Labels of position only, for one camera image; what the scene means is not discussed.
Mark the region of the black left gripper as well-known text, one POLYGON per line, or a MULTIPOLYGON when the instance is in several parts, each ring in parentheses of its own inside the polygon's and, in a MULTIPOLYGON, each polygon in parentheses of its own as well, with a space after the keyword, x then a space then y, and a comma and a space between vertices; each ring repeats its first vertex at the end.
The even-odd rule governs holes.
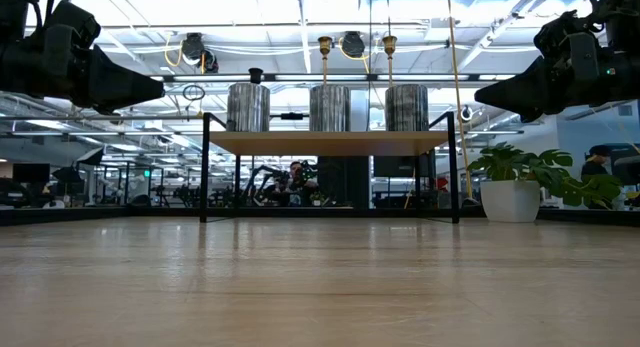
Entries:
POLYGON ((45 23, 24 34, 18 2, 0 2, 0 91, 67 99, 110 115, 164 96, 164 84, 115 64, 93 41, 95 17, 60 2, 45 23))

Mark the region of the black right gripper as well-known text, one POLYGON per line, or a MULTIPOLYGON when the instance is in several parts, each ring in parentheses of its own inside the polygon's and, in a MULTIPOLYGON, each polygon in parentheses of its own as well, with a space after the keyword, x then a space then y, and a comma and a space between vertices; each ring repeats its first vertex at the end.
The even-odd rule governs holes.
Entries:
POLYGON ((542 27, 534 45, 542 57, 477 90, 475 101, 528 123, 568 107, 640 99, 640 11, 565 12, 542 27))

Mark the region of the glass candle jar orange wax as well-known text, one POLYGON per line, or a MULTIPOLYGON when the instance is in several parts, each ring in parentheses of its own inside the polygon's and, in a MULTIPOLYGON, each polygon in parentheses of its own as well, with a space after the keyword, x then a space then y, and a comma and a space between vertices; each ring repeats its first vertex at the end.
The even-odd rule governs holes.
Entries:
POLYGON ((229 87, 226 130, 230 132, 267 132, 270 121, 270 90, 253 83, 235 83, 229 87))
POLYGON ((309 129, 314 132, 347 132, 351 117, 350 90, 342 85, 318 85, 310 89, 309 129))

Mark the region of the gold candlestick holder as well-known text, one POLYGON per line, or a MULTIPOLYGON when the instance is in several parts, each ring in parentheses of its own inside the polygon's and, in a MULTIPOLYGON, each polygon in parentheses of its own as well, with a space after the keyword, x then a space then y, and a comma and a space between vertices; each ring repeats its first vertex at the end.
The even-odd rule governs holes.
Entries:
POLYGON ((328 82, 328 56, 332 48, 332 38, 328 36, 322 36, 318 38, 319 51, 322 55, 322 71, 323 71, 323 84, 328 82))
POLYGON ((388 61, 388 83, 389 87, 393 86, 393 55, 396 51, 397 38, 392 35, 385 36, 382 39, 384 43, 384 51, 388 61))

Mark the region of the person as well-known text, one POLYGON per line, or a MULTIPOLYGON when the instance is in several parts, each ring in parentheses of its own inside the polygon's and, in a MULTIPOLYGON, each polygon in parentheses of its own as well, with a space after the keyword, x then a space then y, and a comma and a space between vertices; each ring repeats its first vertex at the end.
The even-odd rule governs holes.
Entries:
POLYGON ((318 191, 317 172, 307 162, 294 161, 289 167, 289 180, 285 192, 290 207, 310 207, 311 196, 318 191))
MULTIPOLYGON (((586 158, 580 172, 581 180, 587 183, 592 177, 597 175, 604 175, 611 177, 611 174, 606 169, 606 165, 611 156, 611 149, 607 145, 596 145, 589 149, 589 156, 586 158)), ((590 202, 587 205, 591 210, 613 210, 621 211, 623 209, 622 204, 622 189, 620 185, 617 185, 617 195, 612 198, 608 198, 602 203, 590 202)))

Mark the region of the green plant in white pot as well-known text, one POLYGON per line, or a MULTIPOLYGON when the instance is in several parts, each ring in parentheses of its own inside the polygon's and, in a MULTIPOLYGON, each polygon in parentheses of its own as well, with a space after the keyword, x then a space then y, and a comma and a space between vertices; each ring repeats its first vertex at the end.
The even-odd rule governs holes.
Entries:
POLYGON ((568 172, 572 166, 573 158, 567 152, 550 149, 535 154, 502 142, 482 149, 468 169, 487 175, 480 183, 481 205, 493 222, 535 221, 544 191, 574 207, 608 208, 620 195, 618 178, 609 174, 574 178, 568 172))

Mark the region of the wooden shelf riser black legs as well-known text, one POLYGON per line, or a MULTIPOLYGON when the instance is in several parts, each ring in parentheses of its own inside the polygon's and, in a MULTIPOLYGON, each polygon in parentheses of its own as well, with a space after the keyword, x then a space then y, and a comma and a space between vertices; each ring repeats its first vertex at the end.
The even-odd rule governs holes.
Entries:
MULTIPOLYGON (((266 155, 314 155, 328 157, 369 157, 369 156, 409 156, 420 157, 432 154, 437 146, 448 145, 449 172, 458 171, 456 157, 455 114, 445 112, 429 126, 429 131, 373 131, 373 132, 225 132, 211 131, 210 124, 217 118, 206 113, 202 117, 202 161, 201 197, 199 220, 204 223, 209 216, 207 202, 209 147, 214 144, 233 154, 237 159, 243 156, 266 155), (433 127, 444 121, 447 127, 439 131, 433 127)), ((405 212, 369 209, 319 209, 309 213, 312 218, 449 218, 453 224, 460 221, 459 187, 457 181, 449 183, 451 208, 443 211, 429 211, 421 205, 421 165, 415 163, 415 208, 405 212)))

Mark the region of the black metal table frame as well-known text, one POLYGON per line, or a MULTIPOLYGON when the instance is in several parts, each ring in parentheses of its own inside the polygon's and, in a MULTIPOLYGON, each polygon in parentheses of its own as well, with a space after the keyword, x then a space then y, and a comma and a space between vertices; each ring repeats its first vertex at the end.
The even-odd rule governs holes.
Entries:
MULTIPOLYGON (((415 163, 420 163, 420 157, 415 157, 415 163)), ((455 175, 450 174, 450 182, 458 182, 458 171, 455 175)), ((421 202, 424 209, 429 211, 443 211, 445 209, 433 209, 426 207, 421 202)), ((464 218, 480 218, 485 215, 478 207, 465 207, 461 206, 460 191, 459 191, 459 206, 461 217, 464 218)), ((244 218, 244 217, 306 217, 309 213, 319 209, 342 209, 349 207, 243 207, 240 205, 240 183, 236 181, 234 183, 233 201, 230 208, 209 208, 209 216, 204 223, 211 222, 217 218, 219 220, 223 218, 244 218)), ((395 213, 405 212, 408 210, 400 209, 369 209, 369 210, 391 210, 395 213)), ((27 225, 36 223, 53 223, 63 221, 82 221, 82 220, 94 220, 116 217, 198 217, 199 208, 155 208, 155 207, 109 207, 109 208, 71 208, 71 209, 26 209, 26 210, 0 210, 0 226, 14 226, 14 225, 27 225)))

